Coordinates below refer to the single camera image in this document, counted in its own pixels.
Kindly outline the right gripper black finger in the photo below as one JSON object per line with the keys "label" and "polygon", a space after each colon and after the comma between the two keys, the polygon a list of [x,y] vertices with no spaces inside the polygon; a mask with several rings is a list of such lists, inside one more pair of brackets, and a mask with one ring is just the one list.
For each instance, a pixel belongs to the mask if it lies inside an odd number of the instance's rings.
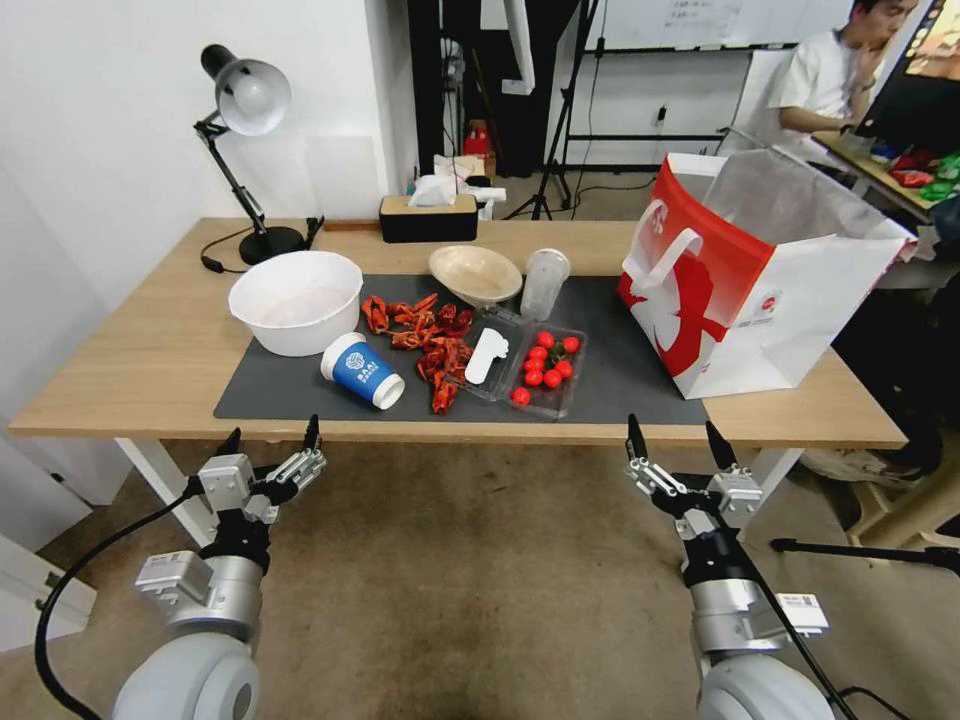
{"label": "right gripper black finger", "polygon": [[648,457],[640,423],[634,413],[627,417],[625,450],[625,474],[655,507],[663,512],[684,512],[688,508],[687,486]]}
{"label": "right gripper black finger", "polygon": [[712,421],[705,423],[708,445],[717,468],[724,473],[734,472],[738,468],[738,460],[732,445],[720,433]]}

